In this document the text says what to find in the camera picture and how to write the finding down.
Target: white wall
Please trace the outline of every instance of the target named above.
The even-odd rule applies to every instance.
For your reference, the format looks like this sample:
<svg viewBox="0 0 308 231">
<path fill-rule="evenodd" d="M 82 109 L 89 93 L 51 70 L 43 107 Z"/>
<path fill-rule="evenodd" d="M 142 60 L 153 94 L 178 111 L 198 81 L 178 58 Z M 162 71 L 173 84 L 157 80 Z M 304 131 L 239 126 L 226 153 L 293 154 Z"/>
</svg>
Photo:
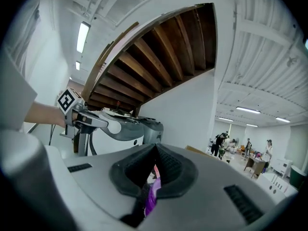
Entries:
<svg viewBox="0 0 308 231">
<path fill-rule="evenodd" d="M 65 29 L 61 25 L 72 20 L 72 15 L 63 9 L 65 3 L 66 0 L 40 0 L 40 20 L 27 49 L 26 80 L 38 94 L 36 101 L 47 105 L 55 105 L 72 70 L 73 57 L 63 44 L 65 41 L 68 48 L 71 41 L 61 37 L 61 30 Z M 62 13 L 67 15 L 65 21 L 59 20 Z M 25 132 L 33 125 L 25 123 Z"/>
<path fill-rule="evenodd" d="M 162 143 L 205 150 L 212 134 L 217 100 L 213 71 L 206 72 L 144 104 L 141 116 L 164 125 Z"/>
<path fill-rule="evenodd" d="M 246 127 L 238 126 L 235 124 L 232 124 L 231 131 L 230 131 L 230 139 L 239 139 L 238 146 L 241 146 L 244 142 L 244 136 L 245 136 L 245 129 Z"/>
<path fill-rule="evenodd" d="M 51 131 L 51 125 L 39 124 L 31 132 L 31 134 L 37 137 L 43 143 L 43 145 L 48 145 L 50 140 L 50 131 Z M 61 157 L 64 159 L 71 157 L 73 155 L 74 146 L 70 138 L 60 136 L 60 133 L 62 133 L 63 131 L 64 128 L 60 126 L 56 126 L 54 128 L 51 139 L 51 145 L 59 150 Z"/>
<path fill-rule="evenodd" d="M 230 128 L 230 123 L 215 120 L 211 139 L 214 139 L 218 134 L 222 134 L 225 133 L 226 131 L 229 131 L 229 128 Z"/>
<path fill-rule="evenodd" d="M 247 127 L 245 130 L 244 142 L 250 138 L 253 149 L 264 152 L 267 145 L 267 140 L 272 140 L 273 144 L 273 159 L 285 158 L 291 135 L 290 125 L 252 128 Z"/>
<path fill-rule="evenodd" d="M 78 92 L 78 93 L 81 93 L 82 90 L 85 87 L 84 85 L 81 85 L 81 84 L 74 82 L 74 81 L 71 81 L 71 80 L 67 83 L 67 86 L 75 89 L 75 91 Z"/>
<path fill-rule="evenodd" d="M 291 126 L 291 135 L 285 158 L 302 169 L 308 149 L 308 125 Z"/>
<path fill-rule="evenodd" d="M 215 120 L 214 128 L 212 132 L 212 139 L 216 137 L 216 135 L 225 133 L 226 131 L 229 131 L 230 123 L 227 122 L 221 122 Z M 239 145 L 243 144 L 243 139 L 245 136 L 245 129 L 246 127 L 238 126 L 235 124 L 232 124 L 231 130 L 229 133 L 230 139 L 239 139 Z"/>
</svg>

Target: floor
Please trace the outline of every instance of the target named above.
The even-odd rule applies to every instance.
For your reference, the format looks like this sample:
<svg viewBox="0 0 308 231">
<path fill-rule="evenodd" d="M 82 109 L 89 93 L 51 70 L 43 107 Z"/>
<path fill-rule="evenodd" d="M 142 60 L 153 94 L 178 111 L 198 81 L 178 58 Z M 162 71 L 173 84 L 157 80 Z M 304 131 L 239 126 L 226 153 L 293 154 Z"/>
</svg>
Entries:
<svg viewBox="0 0 308 231">
<path fill-rule="evenodd" d="M 231 157 L 232 160 L 230 161 L 229 165 L 234 168 L 236 171 L 238 171 L 240 174 L 244 175 L 245 177 L 253 180 L 253 181 L 256 181 L 257 180 L 257 176 L 254 175 L 252 177 L 252 173 L 253 171 L 251 170 L 250 172 L 250 168 L 247 168 L 245 171 L 245 166 L 247 164 L 247 160 L 244 160 L 242 157 L 241 157 L 241 154 L 231 154 L 230 152 L 226 152 L 225 153 L 225 156 L 228 156 L 228 157 Z M 275 173 L 277 174 L 272 168 L 268 168 L 266 173 Z M 289 178 L 284 178 L 283 179 L 284 181 L 288 182 L 289 183 Z"/>
</svg>

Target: table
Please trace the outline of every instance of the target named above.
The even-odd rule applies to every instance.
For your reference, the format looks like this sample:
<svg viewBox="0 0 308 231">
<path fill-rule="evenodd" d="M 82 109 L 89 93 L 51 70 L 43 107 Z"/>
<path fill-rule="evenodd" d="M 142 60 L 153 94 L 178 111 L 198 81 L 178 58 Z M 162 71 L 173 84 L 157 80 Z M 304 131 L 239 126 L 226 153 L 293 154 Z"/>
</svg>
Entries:
<svg viewBox="0 0 308 231">
<path fill-rule="evenodd" d="M 252 156 L 250 156 L 248 158 L 248 161 L 247 161 L 245 169 L 247 167 L 250 167 L 250 168 L 252 168 L 254 170 L 254 172 L 253 172 L 253 174 L 251 176 L 251 178 L 252 178 L 254 175 L 260 175 L 262 173 L 262 170 L 263 170 L 263 168 L 265 166 L 265 163 L 266 162 L 263 161 L 263 160 L 259 160 L 257 158 L 253 158 Z"/>
</svg>

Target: human arm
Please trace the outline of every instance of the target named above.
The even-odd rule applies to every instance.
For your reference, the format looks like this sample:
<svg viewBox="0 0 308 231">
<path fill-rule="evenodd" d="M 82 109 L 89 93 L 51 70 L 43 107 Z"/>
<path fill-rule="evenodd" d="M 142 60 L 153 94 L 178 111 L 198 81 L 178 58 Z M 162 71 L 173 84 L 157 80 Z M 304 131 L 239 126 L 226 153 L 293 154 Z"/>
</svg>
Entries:
<svg viewBox="0 0 308 231">
<path fill-rule="evenodd" d="M 64 115 L 59 107 L 33 102 L 25 122 L 54 124 L 65 128 Z"/>
<path fill-rule="evenodd" d="M 266 153 L 268 154 L 268 155 L 270 155 L 270 157 L 272 156 L 272 148 L 270 148 L 269 150 L 266 150 Z"/>
</svg>

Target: white cabinet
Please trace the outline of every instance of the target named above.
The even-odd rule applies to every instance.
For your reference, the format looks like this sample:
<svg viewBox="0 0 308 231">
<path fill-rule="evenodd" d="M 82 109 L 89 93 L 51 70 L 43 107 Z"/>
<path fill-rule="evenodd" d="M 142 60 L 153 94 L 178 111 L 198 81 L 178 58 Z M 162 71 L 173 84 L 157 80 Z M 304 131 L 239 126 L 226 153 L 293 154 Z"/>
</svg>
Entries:
<svg viewBox="0 0 308 231">
<path fill-rule="evenodd" d="M 257 184 L 276 204 L 284 198 L 297 193 L 297 190 L 293 186 L 272 173 L 260 174 L 257 179 Z"/>
<path fill-rule="evenodd" d="M 287 176 L 291 170 L 292 161 L 286 159 L 273 159 L 270 162 L 270 166 L 277 171 L 278 173 L 282 174 L 282 178 Z"/>
</svg>

